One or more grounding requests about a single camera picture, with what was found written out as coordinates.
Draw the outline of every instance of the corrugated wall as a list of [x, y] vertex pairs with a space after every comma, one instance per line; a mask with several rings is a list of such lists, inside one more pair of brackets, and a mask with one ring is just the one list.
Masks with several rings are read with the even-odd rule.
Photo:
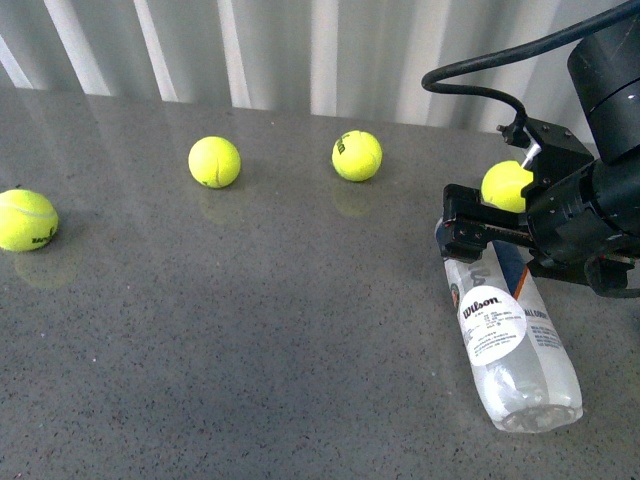
[[[436, 96], [437, 66], [515, 46], [619, 0], [1, 0], [0, 86], [494, 131], [499, 103]], [[592, 141], [572, 46], [464, 78]]]

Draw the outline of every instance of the gray countertop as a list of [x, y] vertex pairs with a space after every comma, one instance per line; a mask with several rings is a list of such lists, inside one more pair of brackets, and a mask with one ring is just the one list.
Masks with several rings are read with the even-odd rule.
[[[584, 417], [506, 434], [432, 240], [497, 135], [0, 90], [0, 190], [60, 230], [0, 254], [0, 478], [640, 479], [638, 302], [539, 280]], [[335, 140], [378, 137], [363, 184]], [[187, 155], [219, 135], [224, 190]]]

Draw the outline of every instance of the yellow tennis ball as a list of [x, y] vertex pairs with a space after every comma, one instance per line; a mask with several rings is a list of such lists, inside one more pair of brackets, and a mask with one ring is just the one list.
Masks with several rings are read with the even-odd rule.
[[229, 140], [205, 137], [198, 140], [189, 152], [189, 170], [202, 185], [223, 188], [240, 174], [240, 154]]
[[0, 248], [26, 252], [44, 247], [58, 229], [58, 214], [43, 195], [29, 190], [0, 194]]
[[370, 133], [353, 130], [342, 135], [333, 146], [333, 168], [352, 182], [373, 177], [382, 162], [382, 147]]
[[485, 202], [509, 212], [525, 210], [521, 191], [533, 182], [533, 173], [515, 160], [500, 162], [489, 169], [482, 180], [482, 198]]

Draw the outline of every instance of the black cable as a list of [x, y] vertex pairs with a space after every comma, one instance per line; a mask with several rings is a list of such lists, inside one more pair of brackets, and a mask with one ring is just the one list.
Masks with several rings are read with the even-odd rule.
[[527, 118], [526, 110], [520, 100], [508, 93], [487, 87], [478, 87], [474, 85], [452, 85], [438, 82], [447, 78], [478, 72], [488, 68], [500, 67], [541, 55], [576, 40], [580, 40], [604, 28], [610, 27], [614, 23], [624, 20], [625, 18], [638, 14], [640, 14], [640, 0], [629, 0], [616, 8], [607, 10], [606, 12], [588, 18], [587, 20], [576, 23], [575, 25], [559, 30], [538, 40], [432, 70], [422, 77], [422, 88], [433, 93], [476, 95], [504, 102], [515, 109], [516, 119], [514, 123], [521, 128], [524, 126], [524, 122]]

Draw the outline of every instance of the clear plastic bottle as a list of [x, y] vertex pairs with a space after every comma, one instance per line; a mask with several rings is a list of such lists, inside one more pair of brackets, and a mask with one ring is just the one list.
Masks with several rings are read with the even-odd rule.
[[473, 378], [496, 428], [540, 433], [582, 417], [576, 372], [517, 247], [495, 242], [477, 262], [444, 264]]

